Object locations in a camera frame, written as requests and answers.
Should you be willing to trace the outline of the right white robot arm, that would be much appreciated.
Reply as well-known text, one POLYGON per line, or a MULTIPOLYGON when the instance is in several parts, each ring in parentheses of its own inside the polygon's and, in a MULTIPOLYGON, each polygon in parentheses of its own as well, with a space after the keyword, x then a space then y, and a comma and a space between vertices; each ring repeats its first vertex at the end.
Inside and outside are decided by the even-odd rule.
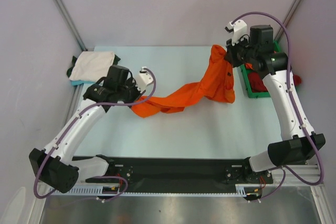
POLYGON ((243 20, 238 20, 229 22, 225 29, 232 36, 226 42, 225 60, 234 68, 250 64, 260 76, 274 104, 282 138, 248 159, 248 166, 242 169, 243 179, 254 183, 263 171, 318 157, 325 137, 315 132, 303 111, 288 56, 275 51, 273 28, 270 25, 248 28, 243 20))

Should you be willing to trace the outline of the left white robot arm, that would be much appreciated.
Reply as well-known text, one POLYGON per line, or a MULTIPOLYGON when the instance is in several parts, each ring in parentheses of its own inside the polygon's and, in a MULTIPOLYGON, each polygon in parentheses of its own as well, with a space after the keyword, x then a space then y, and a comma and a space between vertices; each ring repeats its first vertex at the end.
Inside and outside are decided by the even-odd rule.
POLYGON ((54 191, 67 193, 80 180, 100 177, 105 182, 115 178, 116 169, 102 155, 74 161, 74 154, 92 127, 113 106, 132 107, 140 104, 140 97, 150 85, 156 85, 153 73, 146 67, 137 75, 122 66, 113 65, 106 76, 86 89, 76 112, 60 133, 44 148, 34 148, 29 161, 35 174, 34 193, 37 184, 43 182, 54 191))

